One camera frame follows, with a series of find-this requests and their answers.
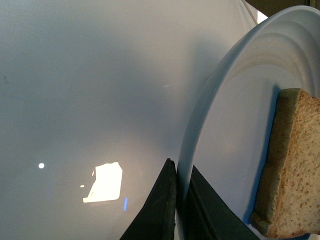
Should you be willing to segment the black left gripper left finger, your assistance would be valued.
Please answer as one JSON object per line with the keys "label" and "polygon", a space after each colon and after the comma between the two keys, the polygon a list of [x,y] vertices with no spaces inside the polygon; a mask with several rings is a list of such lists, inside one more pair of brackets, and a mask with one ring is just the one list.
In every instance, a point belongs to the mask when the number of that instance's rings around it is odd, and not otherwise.
{"label": "black left gripper left finger", "polygon": [[122,240],[173,240],[177,174],[174,161],[167,159],[143,207],[121,236]]}

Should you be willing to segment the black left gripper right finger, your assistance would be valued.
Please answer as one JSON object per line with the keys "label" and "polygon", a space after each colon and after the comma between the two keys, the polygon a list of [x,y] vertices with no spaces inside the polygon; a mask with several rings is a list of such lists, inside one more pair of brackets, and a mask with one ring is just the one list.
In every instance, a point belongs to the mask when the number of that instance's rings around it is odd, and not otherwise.
{"label": "black left gripper right finger", "polygon": [[257,240],[194,166],[186,196],[186,240]]}

